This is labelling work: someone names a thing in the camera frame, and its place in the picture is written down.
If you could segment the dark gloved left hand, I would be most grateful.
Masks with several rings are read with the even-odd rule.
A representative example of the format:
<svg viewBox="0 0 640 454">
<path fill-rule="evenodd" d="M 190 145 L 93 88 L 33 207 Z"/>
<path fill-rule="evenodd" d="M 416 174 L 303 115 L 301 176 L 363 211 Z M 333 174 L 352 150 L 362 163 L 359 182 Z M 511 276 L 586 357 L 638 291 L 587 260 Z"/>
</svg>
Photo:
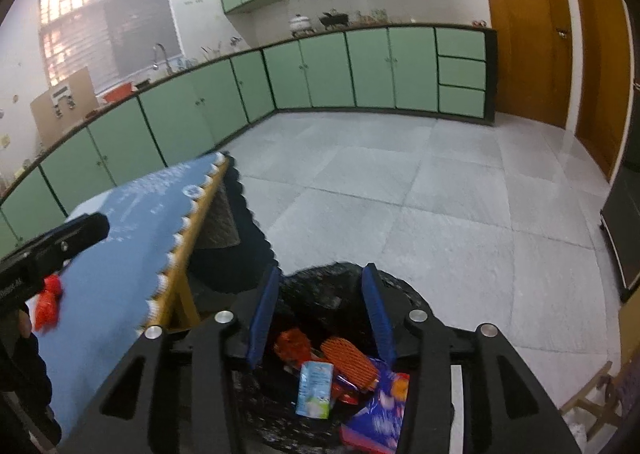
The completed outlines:
<svg viewBox="0 0 640 454">
<path fill-rule="evenodd" d="M 10 354 L 16 374 L 13 385 L 6 385 L 6 378 L 1 377 L 1 390 L 14 391 L 35 425 L 57 445 L 62 438 L 62 429 L 50 408 L 52 384 L 47 374 L 46 362 L 39 354 L 38 338 L 32 333 L 28 307 L 22 304 L 12 317 L 2 319 L 1 325 L 6 324 L 16 325 L 17 335 Z M 1 399 L 1 452 L 39 453 L 21 419 L 4 399 Z"/>
</svg>

